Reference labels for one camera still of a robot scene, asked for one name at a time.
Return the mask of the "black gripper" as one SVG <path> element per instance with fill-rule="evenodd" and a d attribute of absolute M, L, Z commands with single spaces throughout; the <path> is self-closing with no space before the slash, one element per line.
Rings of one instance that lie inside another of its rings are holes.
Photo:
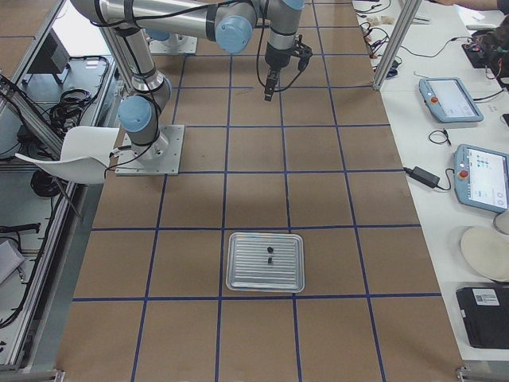
<path fill-rule="evenodd" d="M 291 36 L 271 33 L 266 44 L 265 61 L 268 70 L 264 85 L 264 100 L 270 102 L 278 84 L 278 71 L 289 64 L 291 56 Z"/>

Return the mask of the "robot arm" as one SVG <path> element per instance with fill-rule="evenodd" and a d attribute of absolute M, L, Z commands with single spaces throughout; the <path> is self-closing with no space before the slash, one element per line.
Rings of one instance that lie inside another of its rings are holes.
<path fill-rule="evenodd" d="M 214 41 L 224 52 L 241 53 L 257 25 L 268 26 L 267 76 L 260 84 L 266 101 L 279 92 L 280 73 L 292 57 L 303 72 L 313 52 L 297 29 L 303 1 L 74 1 L 94 26 L 111 34 L 114 58 L 128 66 L 132 95 L 122 101 L 119 120 L 132 144 L 133 162 L 143 170 L 161 164 L 171 144 L 159 118 L 172 92 L 170 80 L 153 61 L 146 32 L 183 34 Z"/>

